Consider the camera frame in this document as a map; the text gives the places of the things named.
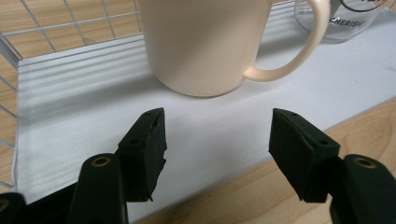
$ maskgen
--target white shelf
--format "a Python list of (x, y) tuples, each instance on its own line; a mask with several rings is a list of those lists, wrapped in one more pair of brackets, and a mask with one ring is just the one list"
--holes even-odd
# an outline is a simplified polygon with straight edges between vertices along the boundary
[[(257, 65), (290, 60), (307, 35), (293, 4), (271, 13)], [(18, 190), (33, 202), (76, 181), (90, 156), (114, 152), (143, 112), (165, 109), (167, 163), (154, 203), (129, 204), (136, 220), (270, 158), (272, 109), (297, 112), (325, 130), (396, 96), (396, 15), (384, 10), (350, 41), (321, 44), (297, 71), (245, 81), (216, 98), (170, 91), (151, 74), (143, 36), (20, 63)]]

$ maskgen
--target wooden table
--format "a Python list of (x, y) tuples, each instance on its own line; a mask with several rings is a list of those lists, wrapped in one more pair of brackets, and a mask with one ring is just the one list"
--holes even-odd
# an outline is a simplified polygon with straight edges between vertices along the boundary
[[(396, 98), (326, 133), (341, 145), (341, 158), (368, 156), (396, 176)], [(138, 223), (332, 223), (330, 201), (300, 202), (270, 160)]]

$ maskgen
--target mug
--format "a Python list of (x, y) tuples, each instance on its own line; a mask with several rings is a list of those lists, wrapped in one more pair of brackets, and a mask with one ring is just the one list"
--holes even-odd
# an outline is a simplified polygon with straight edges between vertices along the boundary
[[(323, 38), (342, 43), (365, 30), (382, 11), (387, 0), (328, 0), (331, 12)], [(294, 15), (300, 26), (310, 32), (313, 10), (306, 0), (296, 0)]]
[(148, 64), (170, 89), (191, 96), (222, 95), (245, 78), (272, 81), (300, 66), (321, 41), (328, 0), (308, 0), (314, 27), (302, 50), (274, 70), (254, 67), (271, 0), (138, 0)]

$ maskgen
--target wire rack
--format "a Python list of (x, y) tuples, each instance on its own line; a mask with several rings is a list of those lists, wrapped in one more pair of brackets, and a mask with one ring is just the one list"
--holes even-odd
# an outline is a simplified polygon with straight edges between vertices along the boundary
[(2, 0), (0, 192), (17, 187), (19, 61), (139, 34), (136, 0)]

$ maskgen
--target mug handle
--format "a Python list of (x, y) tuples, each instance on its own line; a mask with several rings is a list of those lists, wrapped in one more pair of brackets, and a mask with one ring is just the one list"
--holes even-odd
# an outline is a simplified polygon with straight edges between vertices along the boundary
[(274, 70), (261, 70), (251, 66), (244, 74), (247, 79), (261, 82), (277, 80), (294, 71), (311, 55), (326, 32), (330, 18), (330, 1), (307, 0), (307, 2), (313, 8), (315, 21), (303, 49), (291, 62)]

